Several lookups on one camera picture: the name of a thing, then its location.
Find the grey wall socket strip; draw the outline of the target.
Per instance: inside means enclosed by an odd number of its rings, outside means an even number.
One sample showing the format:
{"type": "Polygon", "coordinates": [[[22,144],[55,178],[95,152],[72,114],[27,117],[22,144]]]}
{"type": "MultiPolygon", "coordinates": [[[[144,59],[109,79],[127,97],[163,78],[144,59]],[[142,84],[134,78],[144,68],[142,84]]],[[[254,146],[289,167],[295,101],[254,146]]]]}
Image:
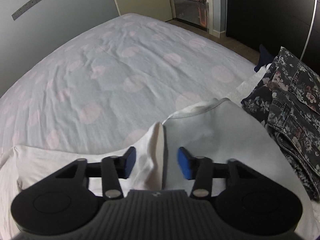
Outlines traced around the grey wall socket strip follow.
{"type": "Polygon", "coordinates": [[[17,9],[12,15],[13,21],[17,20],[22,14],[24,14],[27,10],[32,8],[34,5],[39,3],[42,0],[29,0],[27,3],[25,3],[23,6],[21,6],[19,9],[17,9]]]}

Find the white long sleeve shirt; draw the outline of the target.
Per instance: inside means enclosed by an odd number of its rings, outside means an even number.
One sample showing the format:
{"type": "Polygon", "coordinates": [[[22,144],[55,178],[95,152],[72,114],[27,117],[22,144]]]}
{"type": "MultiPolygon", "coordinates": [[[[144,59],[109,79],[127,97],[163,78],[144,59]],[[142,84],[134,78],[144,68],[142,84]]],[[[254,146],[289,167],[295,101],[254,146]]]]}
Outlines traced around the white long sleeve shirt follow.
{"type": "MultiPolygon", "coordinates": [[[[303,215],[296,233],[315,239],[319,232],[311,201],[276,142],[266,129],[228,99],[214,99],[178,111],[162,124],[152,125],[137,142],[136,164],[131,177],[121,182],[130,189],[191,191],[178,165],[178,149],[204,156],[216,163],[236,159],[295,193],[303,215]]],[[[79,159],[76,153],[17,145],[1,158],[1,239],[11,239],[19,230],[11,216],[13,199],[63,166],[79,159]]]]}

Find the floral dark denim garment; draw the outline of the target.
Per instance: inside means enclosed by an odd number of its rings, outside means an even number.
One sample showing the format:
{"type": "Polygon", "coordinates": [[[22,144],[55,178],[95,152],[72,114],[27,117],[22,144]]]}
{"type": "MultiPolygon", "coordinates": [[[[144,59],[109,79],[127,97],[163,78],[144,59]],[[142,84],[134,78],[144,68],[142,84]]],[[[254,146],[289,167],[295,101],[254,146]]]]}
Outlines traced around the floral dark denim garment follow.
{"type": "Polygon", "coordinates": [[[319,75],[281,47],[241,105],[276,141],[309,198],[319,201],[319,75]]]}

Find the dark wardrobe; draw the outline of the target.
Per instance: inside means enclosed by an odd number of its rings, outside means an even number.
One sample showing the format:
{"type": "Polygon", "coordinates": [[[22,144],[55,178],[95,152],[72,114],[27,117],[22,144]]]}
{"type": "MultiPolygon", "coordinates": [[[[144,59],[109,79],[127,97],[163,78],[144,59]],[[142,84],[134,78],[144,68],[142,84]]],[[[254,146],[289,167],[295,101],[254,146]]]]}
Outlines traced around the dark wardrobe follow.
{"type": "Polygon", "coordinates": [[[227,0],[226,35],[272,55],[285,47],[309,67],[319,65],[319,0],[227,0]]]}

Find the polka dot bed sheet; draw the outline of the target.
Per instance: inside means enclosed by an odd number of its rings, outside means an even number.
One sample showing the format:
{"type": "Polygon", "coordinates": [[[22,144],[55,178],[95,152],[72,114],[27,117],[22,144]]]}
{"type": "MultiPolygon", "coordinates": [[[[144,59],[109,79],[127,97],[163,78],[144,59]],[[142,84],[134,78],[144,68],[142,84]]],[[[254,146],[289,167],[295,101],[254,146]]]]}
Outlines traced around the polka dot bed sheet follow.
{"type": "Polygon", "coordinates": [[[1,152],[126,148],[171,113],[224,98],[254,64],[176,25],[126,14],[66,42],[1,97],[1,152]]]}

